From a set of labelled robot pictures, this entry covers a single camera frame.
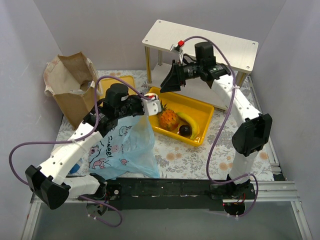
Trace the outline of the toy pineapple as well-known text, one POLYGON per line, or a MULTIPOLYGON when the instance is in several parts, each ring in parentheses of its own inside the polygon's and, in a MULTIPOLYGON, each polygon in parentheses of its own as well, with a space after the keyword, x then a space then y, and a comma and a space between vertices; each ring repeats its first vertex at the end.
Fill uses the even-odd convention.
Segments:
POLYGON ((160 102, 161 112, 157 114, 159 126, 166 131, 175 130, 180 123, 179 116, 167 104, 160 102))

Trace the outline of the yellow banana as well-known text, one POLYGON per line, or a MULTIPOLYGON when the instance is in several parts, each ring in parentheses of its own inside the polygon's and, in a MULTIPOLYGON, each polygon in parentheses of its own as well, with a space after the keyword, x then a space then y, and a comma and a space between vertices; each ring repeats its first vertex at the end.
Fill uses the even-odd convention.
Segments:
POLYGON ((184 120, 185 122, 187 122, 190 127, 191 127, 191 135, 190 135, 190 139, 191 140, 195 140, 196 137, 198 136, 198 134, 200 133, 200 127, 198 125, 198 123, 188 114, 183 113, 183 112, 177 112, 176 113, 182 120, 184 120))

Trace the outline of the blue plastic grocery bag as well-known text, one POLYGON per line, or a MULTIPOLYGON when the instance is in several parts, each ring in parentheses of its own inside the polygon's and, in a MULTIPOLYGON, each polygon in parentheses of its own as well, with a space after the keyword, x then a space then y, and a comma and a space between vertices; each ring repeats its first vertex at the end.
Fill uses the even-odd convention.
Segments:
POLYGON ((155 135, 146 115, 125 117, 89 150, 88 170, 106 180, 125 173, 159 178, 155 135))

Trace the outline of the dark brown chocolate bun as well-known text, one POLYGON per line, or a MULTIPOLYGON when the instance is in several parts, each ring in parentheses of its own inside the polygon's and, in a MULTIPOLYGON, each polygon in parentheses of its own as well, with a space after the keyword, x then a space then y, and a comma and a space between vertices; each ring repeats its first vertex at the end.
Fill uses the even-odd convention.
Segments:
POLYGON ((192 128, 188 124, 183 124, 179 127, 178 134, 182 137, 190 137, 192 135, 192 128))

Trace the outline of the brown paper bag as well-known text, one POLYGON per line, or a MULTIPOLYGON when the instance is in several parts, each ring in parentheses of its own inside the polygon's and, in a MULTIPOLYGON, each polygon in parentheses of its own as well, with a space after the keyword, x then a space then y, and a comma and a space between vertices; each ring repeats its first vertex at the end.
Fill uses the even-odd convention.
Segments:
POLYGON ((57 55, 47 63, 43 79, 44 93, 53 97, 70 125, 77 129, 94 107, 94 93, 102 95, 98 73, 82 52, 70 56, 57 55))

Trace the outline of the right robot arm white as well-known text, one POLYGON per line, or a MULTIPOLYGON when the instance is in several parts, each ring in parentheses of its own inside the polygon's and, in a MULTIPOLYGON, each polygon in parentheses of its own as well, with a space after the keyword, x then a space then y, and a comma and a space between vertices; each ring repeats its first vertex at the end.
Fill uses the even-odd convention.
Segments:
POLYGON ((268 113, 262 114, 240 91, 229 61, 224 64, 217 63, 214 50, 217 50, 218 46, 215 43, 210 40, 196 43, 193 62, 184 60, 184 44, 184 41, 180 41, 171 47, 172 52, 179 54, 179 61, 172 62, 168 75, 160 85, 160 91, 177 92, 187 80, 200 78, 226 105, 227 115, 234 117, 238 127, 231 138, 235 156, 227 179, 213 180, 210 193, 214 199, 237 199, 253 189, 252 166, 259 151, 269 141, 272 117, 268 113))

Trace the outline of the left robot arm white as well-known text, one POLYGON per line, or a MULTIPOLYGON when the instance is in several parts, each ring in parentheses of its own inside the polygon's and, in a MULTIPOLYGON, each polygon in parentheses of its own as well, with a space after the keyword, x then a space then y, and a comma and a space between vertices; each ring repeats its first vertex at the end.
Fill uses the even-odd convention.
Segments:
POLYGON ((80 196, 101 200, 106 196, 106 180, 96 173, 68 177, 70 170, 89 149, 118 124, 118 120, 145 114, 149 98, 141 93, 129 95, 125 84, 114 83, 102 100, 95 99, 93 109, 75 131, 79 140, 70 138, 38 167, 30 165, 25 175, 30 190, 51 210, 68 198, 80 196))

